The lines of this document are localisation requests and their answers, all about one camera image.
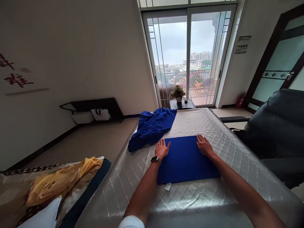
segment white sleeve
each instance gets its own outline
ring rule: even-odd
[[[118,228],[145,228],[145,225],[138,217],[130,215],[120,222]]]

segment hand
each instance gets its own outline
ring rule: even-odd
[[[161,160],[164,159],[164,157],[167,156],[169,153],[171,142],[168,143],[168,146],[166,147],[166,143],[164,139],[161,139],[158,141],[155,149],[155,156],[158,156]]]
[[[197,137],[197,142],[196,142],[197,147],[203,155],[210,156],[212,154],[215,154],[211,144],[208,142],[206,137],[203,137],[202,135],[197,135],[196,137]]]

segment potted plant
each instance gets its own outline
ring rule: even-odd
[[[174,90],[171,93],[171,99],[176,98],[177,102],[181,102],[183,96],[185,95],[185,90],[180,87],[179,85],[176,85]]]

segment chair armrest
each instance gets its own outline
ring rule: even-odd
[[[304,157],[263,159],[262,162],[275,175],[304,173]]]
[[[223,123],[236,123],[236,122],[248,122],[250,118],[237,116],[237,117],[220,117]]]

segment pillow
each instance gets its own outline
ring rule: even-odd
[[[46,208],[39,211],[37,214],[26,220],[17,228],[55,228],[56,217],[61,200],[62,196],[54,199]]]

